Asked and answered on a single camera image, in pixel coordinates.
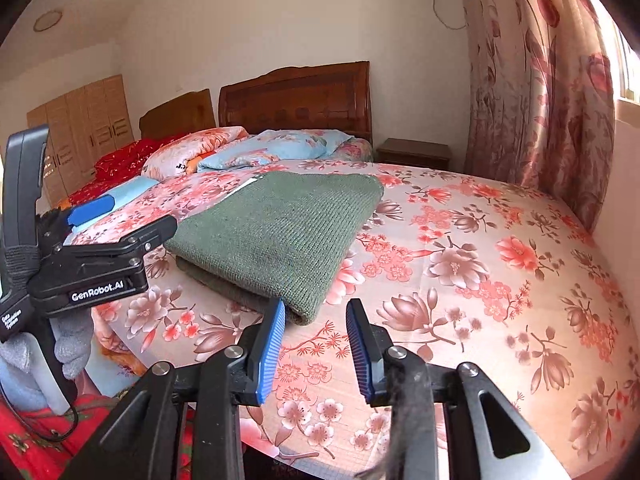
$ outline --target window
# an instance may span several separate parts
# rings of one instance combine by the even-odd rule
[[[607,56],[611,61],[614,95],[640,103],[640,58],[599,0],[591,0],[600,21]]]
[[[640,58],[629,47],[620,30],[618,30],[618,44],[621,58],[620,67],[623,75],[623,80],[621,81],[622,97],[640,102]]]

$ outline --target wardrobe door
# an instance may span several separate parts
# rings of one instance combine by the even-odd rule
[[[39,106],[27,112],[27,126],[35,128],[41,124],[47,124],[47,111],[45,105]],[[47,140],[47,147],[44,155],[44,170],[42,173],[42,187],[49,200],[49,205],[55,207],[61,200],[67,197],[65,184],[58,171],[58,164],[51,147],[51,136]]]
[[[107,110],[111,120],[116,148],[126,146],[133,142],[127,99],[124,94],[122,76],[115,75],[102,80],[104,83],[104,95],[107,99]]]
[[[95,156],[95,142],[92,137],[84,88],[77,88],[65,94],[65,100],[80,171],[87,180],[91,180],[95,174],[94,163],[98,157]]]
[[[66,191],[71,194],[84,186],[88,180],[82,176],[80,171],[80,163],[69,125],[66,99],[64,96],[60,96],[49,101],[45,106],[49,122],[49,138],[52,142],[58,171]]]
[[[95,144],[95,156],[100,158],[116,149],[113,134],[111,133],[111,122],[109,121],[102,81],[96,81],[85,86],[84,94],[86,95],[91,134]]]

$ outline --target metal screw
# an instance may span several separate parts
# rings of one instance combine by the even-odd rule
[[[386,353],[389,354],[389,357],[393,357],[394,359],[404,359],[406,357],[406,348],[394,345],[390,346]]]
[[[244,353],[241,346],[231,345],[225,348],[225,355],[229,358],[235,359],[240,357]]]
[[[460,365],[460,373],[466,375],[467,377],[475,377],[480,373],[480,370],[473,363],[462,363]]]
[[[151,367],[154,375],[167,375],[171,370],[171,365],[167,361],[160,361]]]

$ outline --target black handheld device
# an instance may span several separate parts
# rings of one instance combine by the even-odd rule
[[[68,215],[43,222],[36,216],[49,129],[46,125],[9,137],[4,156],[0,235],[0,342],[18,332],[38,341],[65,399],[78,394],[56,359],[56,339],[49,319],[97,306],[148,289],[144,255],[171,238],[177,229],[164,216],[116,243],[64,246]]]

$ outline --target floral bedsheet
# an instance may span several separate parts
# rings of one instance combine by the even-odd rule
[[[243,412],[244,441],[325,478],[379,460],[390,411],[360,396],[345,330],[346,302],[360,298],[371,322],[425,361],[476,362],[572,476],[625,449],[640,421],[636,332],[592,238],[564,203],[536,190],[405,166],[288,160],[169,179],[75,243],[117,240],[164,214],[182,220],[252,174],[283,170],[374,174],[385,195],[318,319],[287,326],[272,394]],[[180,272],[163,248],[145,263],[148,292],[97,309],[98,336],[114,351],[128,347],[146,366],[201,362],[259,318]],[[446,468],[442,418],[438,437]]]

